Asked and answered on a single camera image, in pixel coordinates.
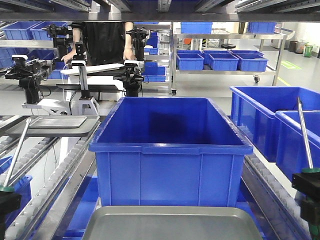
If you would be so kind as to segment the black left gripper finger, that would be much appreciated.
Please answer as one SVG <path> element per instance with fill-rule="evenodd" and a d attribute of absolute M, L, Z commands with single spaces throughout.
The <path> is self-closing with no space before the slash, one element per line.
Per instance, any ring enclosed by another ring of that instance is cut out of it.
<path fill-rule="evenodd" d="M 16 192 L 0 192 L 0 239 L 5 239 L 6 215 L 19 209 L 22 195 Z"/>

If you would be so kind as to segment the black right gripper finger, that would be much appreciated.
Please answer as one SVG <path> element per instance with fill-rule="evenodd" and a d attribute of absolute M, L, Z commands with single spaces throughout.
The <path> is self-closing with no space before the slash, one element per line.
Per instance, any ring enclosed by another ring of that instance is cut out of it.
<path fill-rule="evenodd" d="M 292 175 L 292 187 L 304 195 L 300 217 L 308 223 L 312 240 L 320 239 L 320 173 L 301 172 Z"/>

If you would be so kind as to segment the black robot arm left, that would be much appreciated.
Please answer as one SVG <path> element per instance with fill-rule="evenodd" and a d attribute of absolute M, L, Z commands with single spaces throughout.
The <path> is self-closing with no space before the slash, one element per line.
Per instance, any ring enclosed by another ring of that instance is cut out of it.
<path fill-rule="evenodd" d="M 11 58 L 15 65 L 7 69 L 4 74 L 5 78 L 19 80 L 19 86 L 24 88 L 25 99 L 28 104 L 39 103 L 39 84 L 37 80 L 40 81 L 42 77 L 49 75 L 49 67 L 46 66 L 46 61 L 35 61 L 33 64 L 27 64 L 28 57 L 19 54 L 13 55 Z M 4 183 L 0 186 L 0 238 L 2 240 L 6 233 L 6 215 L 21 207 L 22 195 L 15 191 L 14 184 L 9 183 L 9 180 L 13 174 L 30 123 L 31 119 L 27 118 Z"/>

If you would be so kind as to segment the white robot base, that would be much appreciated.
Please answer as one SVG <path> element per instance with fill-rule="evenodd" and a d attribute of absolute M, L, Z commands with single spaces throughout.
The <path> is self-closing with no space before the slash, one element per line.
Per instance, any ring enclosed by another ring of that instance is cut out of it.
<path fill-rule="evenodd" d="M 43 97 L 38 103 L 24 102 L 22 107 L 50 115 L 103 115 L 125 93 L 123 83 L 115 79 L 124 70 L 121 63 L 86 66 L 83 60 L 73 60 L 71 69 L 60 71 L 68 75 L 67 83 L 58 85 L 66 91 L 63 100 Z"/>

